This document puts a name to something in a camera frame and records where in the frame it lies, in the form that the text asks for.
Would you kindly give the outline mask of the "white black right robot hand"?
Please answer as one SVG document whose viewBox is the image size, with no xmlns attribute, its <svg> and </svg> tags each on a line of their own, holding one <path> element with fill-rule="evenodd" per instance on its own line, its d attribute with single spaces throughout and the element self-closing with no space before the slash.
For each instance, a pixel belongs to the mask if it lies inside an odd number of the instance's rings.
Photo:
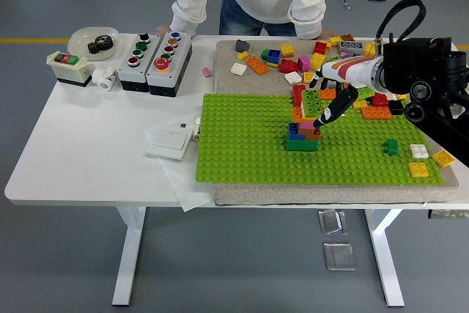
<svg viewBox="0 0 469 313">
<path fill-rule="evenodd" d="M 358 99 L 358 88 L 368 87 L 374 92 L 386 93 L 377 79 L 382 61 L 382 56 L 355 56 L 326 62 L 317 70 L 320 78 L 348 83 L 348 87 L 336 93 L 329 106 L 314 121 L 314 127 L 319 128 L 338 119 Z"/>
</svg>

